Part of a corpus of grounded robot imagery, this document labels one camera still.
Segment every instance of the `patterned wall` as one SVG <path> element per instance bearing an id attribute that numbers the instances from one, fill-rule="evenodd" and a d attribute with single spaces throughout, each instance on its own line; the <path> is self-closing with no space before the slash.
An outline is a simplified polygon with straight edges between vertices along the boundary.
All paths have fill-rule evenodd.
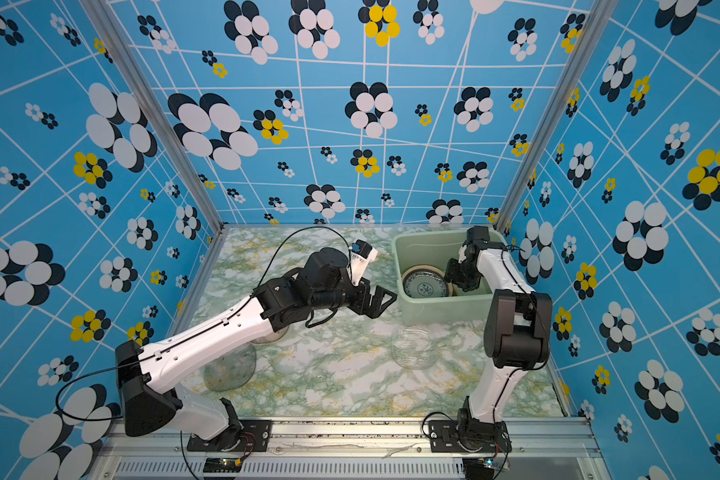
<path id="1" fill-rule="evenodd" d="M 512 218 L 613 478 L 720 478 L 720 0 L 621 0 Z"/>
<path id="2" fill-rule="evenodd" d="M 59 388 L 164 337 L 212 235 L 97 36 L 77 2 L 0 2 L 0 478 L 85 474 L 107 422 Z M 110 372 L 62 406 L 117 401 Z"/>
<path id="3" fill-rule="evenodd" d="M 593 0 L 109 2 L 222 218 L 485 223 Z"/>

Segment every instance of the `black bracket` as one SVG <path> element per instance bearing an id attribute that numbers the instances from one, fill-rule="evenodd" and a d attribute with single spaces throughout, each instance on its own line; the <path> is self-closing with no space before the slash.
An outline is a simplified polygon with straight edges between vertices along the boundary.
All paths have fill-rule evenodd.
<path id="1" fill-rule="evenodd" d="M 492 424 L 494 428 L 492 432 L 478 434 L 467 431 L 461 435 L 461 443 L 459 431 L 450 420 L 431 420 L 428 425 L 434 434 L 429 437 L 429 447 L 432 453 L 493 454 L 499 449 L 502 452 L 512 451 L 512 442 L 509 440 L 507 424 L 504 422 Z"/>
<path id="2" fill-rule="evenodd" d="M 379 318 L 387 307 L 398 299 L 397 293 L 380 285 L 376 285 L 376 291 L 371 296 L 371 283 L 365 277 L 360 279 L 355 289 L 355 301 L 347 307 L 358 315 L 365 315 L 368 318 Z M 389 296 L 389 300 L 382 303 L 385 296 Z"/>
<path id="3" fill-rule="evenodd" d="M 272 420 L 240 420 L 242 423 L 241 432 L 252 433 L 256 437 L 253 444 L 254 452 L 266 452 L 269 445 L 269 437 L 272 434 Z M 247 435 L 240 434 L 240 441 L 227 452 L 244 452 L 250 450 L 252 442 Z M 211 439 L 203 440 L 201 437 L 192 434 L 186 444 L 188 452 L 220 452 L 216 442 Z"/>

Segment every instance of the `green plastic bin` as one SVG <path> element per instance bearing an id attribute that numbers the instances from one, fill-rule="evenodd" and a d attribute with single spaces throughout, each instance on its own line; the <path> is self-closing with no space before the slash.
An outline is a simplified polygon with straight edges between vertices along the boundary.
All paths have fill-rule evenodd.
<path id="1" fill-rule="evenodd" d="M 402 234 L 392 239 L 394 268 L 397 272 L 398 305 L 402 321 L 406 325 L 485 320 L 493 300 L 485 278 L 480 287 L 463 292 L 456 287 L 455 296 L 439 298 L 411 298 L 403 290 L 402 274 L 416 265 L 435 266 L 445 272 L 448 261 L 458 258 L 458 251 L 467 238 L 466 229 Z M 506 244 L 504 237 L 496 230 L 490 231 L 490 239 Z"/>

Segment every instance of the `green marble surface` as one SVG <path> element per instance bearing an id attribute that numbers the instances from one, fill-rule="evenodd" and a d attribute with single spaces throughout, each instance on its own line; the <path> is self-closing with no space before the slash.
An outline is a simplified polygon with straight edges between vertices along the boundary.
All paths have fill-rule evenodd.
<path id="1" fill-rule="evenodd" d="M 291 227 L 234 227 L 214 266 L 192 325 L 222 312 L 250 294 Z M 365 271 L 372 285 L 396 290 L 392 238 L 423 227 L 338 227 L 348 242 L 362 239 L 379 251 Z M 280 249 L 268 278 L 303 266 L 324 246 L 345 250 L 333 232 L 314 229 Z M 443 322 L 425 329 L 437 343 L 437 361 L 426 370 L 406 370 L 392 358 L 393 335 L 404 328 L 392 304 L 375 320 L 348 309 L 325 325 L 292 325 L 280 340 L 256 345 L 256 372 L 228 392 L 206 388 L 202 372 L 183 384 L 204 396 L 229 398 L 241 416 L 423 416 L 440 410 L 455 415 L 478 384 L 486 356 L 481 322 Z M 529 372 L 514 390 L 506 416 L 562 416 L 547 370 Z"/>

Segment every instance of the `black cable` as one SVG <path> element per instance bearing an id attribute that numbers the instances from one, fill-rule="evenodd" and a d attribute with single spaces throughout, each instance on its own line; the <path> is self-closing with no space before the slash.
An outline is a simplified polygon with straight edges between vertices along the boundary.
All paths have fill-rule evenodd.
<path id="1" fill-rule="evenodd" d="M 349 247 L 349 242 L 347 242 L 347 239 L 344 238 L 343 235 L 341 235 L 339 232 L 337 232 L 336 230 L 334 230 L 334 229 L 331 228 L 330 226 L 323 226 L 323 225 L 305 226 L 304 228 L 300 228 L 300 229 L 298 229 L 297 231 L 293 232 L 292 234 L 288 235 L 288 236 L 286 237 L 286 239 L 282 241 L 282 243 L 280 244 L 280 246 L 277 247 L 277 250 L 275 250 L 275 254 L 272 255 L 272 258 L 271 258 L 270 261 L 269 261 L 269 265 L 266 266 L 266 269 L 264 270 L 264 274 L 262 275 L 261 279 L 259 280 L 259 283 L 256 285 L 256 288 L 259 288 L 259 286 L 260 286 L 260 285 L 262 284 L 262 282 L 264 281 L 264 277 L 266 276 L 266 273 L 269 272 L 269 267 L 272 266 L 272 262 L 275 261 L 275 257 L 277 256 L 277 253 L 280 251 L 280 249 L 282 248 L 282 246 L 286 244 L 286 242 L 288 241 L 288 239 L 289 239 L 290 237 L 296 235 L 298 232 L 303 232 L 304 230 L 311 230 L 311 229 L 313 229 L 313 228 L 324 228 L 324 229 L 330 230 L 330 231 L 333 232 L 334 234 L 340 236 L 341 239 L 344 240 L 344 244 L 347 246 L 347 251 L 348 251 L 350 254 L 352 253 L 352 249 Z M 352 262 L 351 262 L 351 261 L 349 261 L 348 267 L 349 267 L 349 278 L 352 278 Z"/>
<path id="2" fill-rule="evenodd" d="M 182 437 L 182 431 L 179 430 L 179 445 L 181 445 L 181 456 L 184 457 L 184 465 L 186 465 L 186 469 L 190 471 L 192 476 L 195 478 L 195 480 L 200 480 L 197 475 L 192 471 L 192 467 L 190 466 L 190 463 L 186 460 L 186 455 L 184 454 L 184 439 Z"/>
<path id="3" fill-rule="evenodd" d="M 149 359 L 151 359 L 152 357 L 154 357 L 154 355 L 148 356 L 148 357 L 145 358 L 144 360 L 149 360 Z M 77 379 L 74 379 L 74 380 L 72 380 L 71 382 L 68 382 L 68 383 L 65 384 L 63 387 L 61 387 L 61 389 L 59 389 L 58 393 L 56 394 L 56 408 L 59 409 L 59 412 L 61 412 L 63 415 L 65 415 L 65 416 L 67 416 L 67 417 L 69 417 L 69 418 L 73 418 L 73 419 L 75 419 L 75 420 L 86 421 L 86 422 L 90 422 L 90 421 L 103 422 L 103 421 L 105 421 L 105 420 L 117 420 L 118 418 L 122 418 L 122 417 L 123 417 L 122 415 L 112 416 L 112 417 L 106 417 L 106 418 L 81 418 L 81 417 L 76 417 L 76 416 L 74 416 L 74 415 L 70 415 L 69 413 L 66 413 L 66 412 L 64 411 L 64 409 L 61 408 L 61 405 L 59 404 L 59 399 L 61 398 L 61 393 L 62 393 L 64 390 L 66 390 L 67 388 L 69 388 L 73 383 L 78 382 L 78 381 L 80 381 L 80 380 L 82 380 L 82 379 L 84 379 L 84 378 L 86 378 L 86 377 L 89 377 L 89 376 L 92 376 L 92 375 L 97 375 L 97 374 L 99 374 L 99 373 L 109 372 L 109 371 L 111 371 L 111 370 L 124 369 L 124 368 L 126 368 L 126 367 L 128 367 L 128 366 L 138 365 L 139 363 L 142 363 L 144 360 L 139 360 L 139 361 L 137 361 L 137 362 L 126 363 L 125 365 L 114 366 L 114 367 L 111 367 L 111 368 L 109 368 L 109 369 L 96 370 L 96 372 L 86 373 L 85 375 L 82 375 L 82 376 L 77 377 Z"/>
<path id="4" fill-rule="evenodd" d="M 432 415 L 442 415 L 443 417 L 448 418 L 448 420 L 451 420 L 454 424 L 456 424 L 456 421 L 453 420 L 450 416 L 448 416 L 448 415 L 445 414 L 445 413 L 442 413 L 442 412 L 432 412 L 432 413 L 428 413 L 427 416 L 424 417 L 424 419 L 422 420 L 422 435 L 425 436 L 425 437 L 427 437 L 427 438 L 430 438 L 430 436 L 432 435 L 432 428 L 429 429 L 429 435 L 427 435 L 427 433 L 424 432 L 424 424 L 427 422 L 427 420 L 429 419 L 429 417 L 431 417 Z"/>
<path id="5" fill-rule="evenodd" d="M 310 322 L 312 321 L 312 318 L 310 317 L 309 320 L 304 324 L 304 326 L 305 326 L 306 328 L 308 328 L 308 329 L 313 329 L 313 328 L 315 328 L 316 326 L 320 326 L 320 325 L 322 325 L 323 323 L 325 323 L 325 322 L 329 321 L 330 319 L 332 319 L 337 312 L 338 312 L 338 308 L 337 308 L 337 309 L 332 309 L 330 315 L 328 315 L 326 318 L 324 318 L 324 319 L 322 319 L 322 320 L 318 320 L 317 322 L 314 322 L 314 323 L 310 323 Z"/>

